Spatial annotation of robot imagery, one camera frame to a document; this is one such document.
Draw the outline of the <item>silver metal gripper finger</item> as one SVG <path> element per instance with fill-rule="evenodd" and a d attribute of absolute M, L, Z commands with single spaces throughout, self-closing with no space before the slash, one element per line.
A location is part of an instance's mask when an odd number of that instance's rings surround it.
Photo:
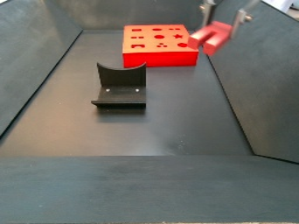
<path fill-rule="evenodd" d="M 203 14 L 202 26 L 207 26 L 211 23 L 216 3 L 214 0 L 203 0 L 200 5 L 200 11 Z"/>

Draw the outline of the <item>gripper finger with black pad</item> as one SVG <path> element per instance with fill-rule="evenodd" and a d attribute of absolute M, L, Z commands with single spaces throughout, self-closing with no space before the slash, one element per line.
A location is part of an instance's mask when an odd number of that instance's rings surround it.
<path fill-rule="evenodd" d="M 248 0 L 246 6 L 238 10 L 231 27 L 230 37 L 234 39 L 238 35 L 239 27 L 252 20 L 250 12 L 260 3 L 260 0 Z"/>

